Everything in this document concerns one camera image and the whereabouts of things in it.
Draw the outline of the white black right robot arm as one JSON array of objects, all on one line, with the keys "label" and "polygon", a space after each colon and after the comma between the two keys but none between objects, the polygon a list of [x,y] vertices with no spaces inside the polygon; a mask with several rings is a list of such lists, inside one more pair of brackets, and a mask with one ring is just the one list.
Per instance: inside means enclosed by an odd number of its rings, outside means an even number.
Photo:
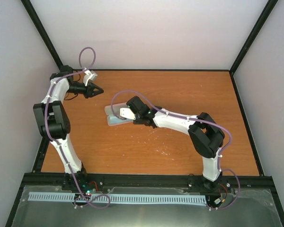
[{"label": "white black right robot arm", "polygon": [[159,106],[150,108],[138,96],[132,97],[126,105],[134,115],[134,124],[167,128],[188,135],[196,152],[202,157],[201,185],[207,191],[217,188],[222,177],[220,154],[225,134],[209,114],[186,116],[168,112]]}]

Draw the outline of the light blue cleaning cloth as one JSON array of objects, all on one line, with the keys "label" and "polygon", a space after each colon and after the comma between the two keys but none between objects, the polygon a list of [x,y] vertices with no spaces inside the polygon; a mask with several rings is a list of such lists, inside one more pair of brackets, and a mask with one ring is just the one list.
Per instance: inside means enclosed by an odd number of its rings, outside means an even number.
[{"label": "light blue cleaning cloth", "polygon": [[118,124],[122,124],[122,123],[126,123],[128,122],[127,119],[119,119],[117,118],[116,116],[110,114],[108,117],[107,117],[107,123],[108,125],[118,125]]}]

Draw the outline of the pink glasses case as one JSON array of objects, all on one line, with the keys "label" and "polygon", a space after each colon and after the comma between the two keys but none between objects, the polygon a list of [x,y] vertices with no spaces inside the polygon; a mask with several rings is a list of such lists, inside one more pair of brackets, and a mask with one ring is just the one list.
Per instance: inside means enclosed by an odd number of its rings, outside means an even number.
[{"label": "pink glasses case", "polygon": [[[108,117],[110,114],[112,114],[112,115],[118,117],[118,116],[119,116],[119,110],[120,110],[120,108],[122,108],[122,107],[127,107],[127,105],[126,105],[126,103],[119,103],[119,104],[113,104],[112,107],[113,107],[113,110],[111,109],[111,106],[110,106],[110,105],[105,106],[104,110],[105,110],[105,113],[106,113],[107,117]],[[132,123],[132,122],[133,122],[133,120],[129,120],[129,119],[128,119],[128,122],[126,122],[126,123]]]}]

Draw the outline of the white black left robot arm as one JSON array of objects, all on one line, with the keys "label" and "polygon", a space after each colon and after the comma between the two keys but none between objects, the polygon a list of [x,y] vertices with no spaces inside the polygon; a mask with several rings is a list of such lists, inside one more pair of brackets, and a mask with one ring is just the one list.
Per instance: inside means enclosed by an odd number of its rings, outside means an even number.
[{"label": "white black left robot arm", "polygon": [[39,132],[54,146],[67,174],[83,172],[84,167],[70,139],[71,123],[63,107],[65,96],[72,93],[91,98],[104,93],[104,90],[94,83],[98,76],[96,72],[84,69],[82,73],[83,81],[75,81],[73,76],[78,73],[73,72],[72,67],[63,65],[61,72],[50,76],[50,87],[45,98],[33,106]]}]

